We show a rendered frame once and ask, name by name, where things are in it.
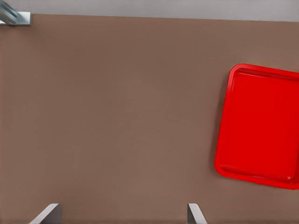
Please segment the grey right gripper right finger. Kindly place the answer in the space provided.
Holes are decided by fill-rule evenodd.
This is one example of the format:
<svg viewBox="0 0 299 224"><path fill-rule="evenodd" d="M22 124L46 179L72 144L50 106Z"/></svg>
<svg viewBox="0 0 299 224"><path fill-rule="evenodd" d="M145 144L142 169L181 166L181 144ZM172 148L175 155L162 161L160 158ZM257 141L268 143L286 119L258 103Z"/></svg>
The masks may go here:
<svg viewBox="0 0 299 224"><path fill-rule="evenodd" d="M196 203L187 204L187 224L207 224L207 221Z"/></svg>

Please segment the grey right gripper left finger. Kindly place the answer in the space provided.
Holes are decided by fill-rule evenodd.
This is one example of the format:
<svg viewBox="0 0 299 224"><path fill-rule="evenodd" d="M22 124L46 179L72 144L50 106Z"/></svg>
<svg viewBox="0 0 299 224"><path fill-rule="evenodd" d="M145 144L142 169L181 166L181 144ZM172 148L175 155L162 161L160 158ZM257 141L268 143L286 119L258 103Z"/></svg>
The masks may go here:
<svg viewBox="0 0 299 224"><path fill-rule="evenodd" d="M48 205L29 224L61 224L61 204Z"/></svg>

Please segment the red rectangular tray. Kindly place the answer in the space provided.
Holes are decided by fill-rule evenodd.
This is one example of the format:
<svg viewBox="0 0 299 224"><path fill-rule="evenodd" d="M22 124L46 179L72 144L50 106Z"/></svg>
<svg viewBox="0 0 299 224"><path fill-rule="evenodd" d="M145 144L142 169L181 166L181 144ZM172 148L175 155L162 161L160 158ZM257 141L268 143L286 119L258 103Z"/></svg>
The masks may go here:
<svg viewBox="0 0 299 224"><path fill-rule="evenodd" d="M215 161L227 178L299 190L299 72L229 72Z"/></svg>

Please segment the silver frame post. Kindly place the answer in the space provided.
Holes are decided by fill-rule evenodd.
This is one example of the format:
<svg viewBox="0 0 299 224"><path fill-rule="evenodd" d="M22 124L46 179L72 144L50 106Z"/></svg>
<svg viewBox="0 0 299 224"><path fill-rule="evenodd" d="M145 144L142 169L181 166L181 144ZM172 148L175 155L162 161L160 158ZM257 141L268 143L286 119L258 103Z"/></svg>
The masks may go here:
<svg viewBox="0 0 299 224"><path fill-rule="evenodd" d="M17 11L4 0L0 0L0 25L30 26L31 22L31 12Z"/></svg>

